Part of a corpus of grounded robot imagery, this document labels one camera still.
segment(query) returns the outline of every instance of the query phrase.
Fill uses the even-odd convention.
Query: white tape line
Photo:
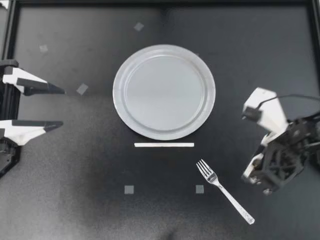
[[[136,148],[161,148],[161,147],[193,148],[195,146],[195,143],[194,142],[135,142],[134,146]]]

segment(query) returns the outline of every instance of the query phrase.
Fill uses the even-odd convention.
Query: fork handle
[[[232,203],[235,209],[240,213],[240,215],[246,220],[248,224],[253,224],[255,219],[234,199],[233,196],[221,185],[218,185],[218,188],[226,196],[226,198]]]

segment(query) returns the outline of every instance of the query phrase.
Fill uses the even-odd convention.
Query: fork
[[[255,219],[234,199],[233,196],[220,184],[217,174],[206,164],[202,159],[196,163],[200,173],[205,178],[205,180],[217,186],[221,192],[226,196],[226,198],[232,203],[235,209],[240,213],[240,215],[247,221],[248,224],[253,224]]]

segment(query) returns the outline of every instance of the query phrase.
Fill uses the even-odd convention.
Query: cable
[[[269,102],[273,99],[282,99],[282,98],[288,98],[288,97],[309,99],[309,100],[314,100],[314,101],[320,102],[320,97],[317,97],[317,96],[307,96],[307,95],[302,95],[302,94],[288,94],[288,95],[275,96],[275,97],[269,98],[267,100],[264,100],[264,101],[260,102],[259,105],[255,109],[261,108],[261,106],[264,103]]]

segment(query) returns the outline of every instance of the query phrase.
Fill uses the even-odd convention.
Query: plate
[[[133,131],[155,140],[175,140],[197,130],[216,98],[214,77],[193,52],[154,45],[131,55],[113,83],[113,103]]]

